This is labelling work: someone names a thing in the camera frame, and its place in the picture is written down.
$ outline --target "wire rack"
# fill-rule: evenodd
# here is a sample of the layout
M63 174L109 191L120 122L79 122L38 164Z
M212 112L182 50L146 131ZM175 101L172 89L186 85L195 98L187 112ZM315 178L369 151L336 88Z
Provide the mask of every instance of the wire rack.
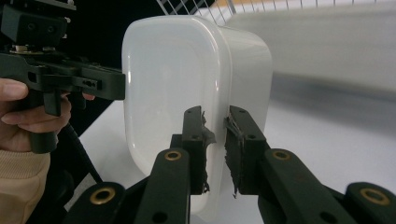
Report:
M197 15L224 25L233 14L374 4L394 0L157 0L165 15Z

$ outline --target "white table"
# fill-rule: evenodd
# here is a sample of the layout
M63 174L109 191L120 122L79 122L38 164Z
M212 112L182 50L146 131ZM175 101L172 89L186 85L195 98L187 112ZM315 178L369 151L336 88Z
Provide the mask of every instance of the white table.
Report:
M367 181L396 193L396 96L353 91L275 76L265 136L271 147L294 152L324 184L342 193ZM125 139L122 102L113 103L81 136L105 181L125 188L144 177ZM191 216L191 223L204 223ZM212 223L262 223L257 196L233 198L224 166L219 211Z

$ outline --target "person's hand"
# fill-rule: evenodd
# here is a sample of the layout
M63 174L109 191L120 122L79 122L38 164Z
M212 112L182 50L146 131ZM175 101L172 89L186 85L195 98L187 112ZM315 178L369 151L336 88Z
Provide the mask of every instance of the person's hand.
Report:
M18 110L20 100L28 94L24 83L0 78L0 150L28 152L31 150L29 132L58 133L70 120L71 105L62 95L61 116L48 115L44 106ZM94 96L84 95L88 100Z

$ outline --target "finger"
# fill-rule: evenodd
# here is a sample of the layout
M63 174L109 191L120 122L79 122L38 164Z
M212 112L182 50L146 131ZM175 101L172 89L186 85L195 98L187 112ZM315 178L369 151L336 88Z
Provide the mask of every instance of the finger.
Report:
M61 116L70 113L71 108L72 106L67 98L62 98ZM42 105L32 109L7 113L1 118L1 120L6 124L14 125L33 124L57 118L58 117L47 114L44 106Z
M95 99L95 96L94 96L94 95L89 95L89 94L87 94L87 93L82 93L82 95L84 96L84 98L85 98L86 100L89 100L89 101Z
M0 101L15 101L23 99L28 93L27 86L19 81L0 78Z
M70 120L71 113L63 114L56 119L50 119L43 122L38 123L30 123L30 124L19 124L18 126L21 129L24 129L31 133L50 133L50 132L59 132L64 126L66 126L67 122Z

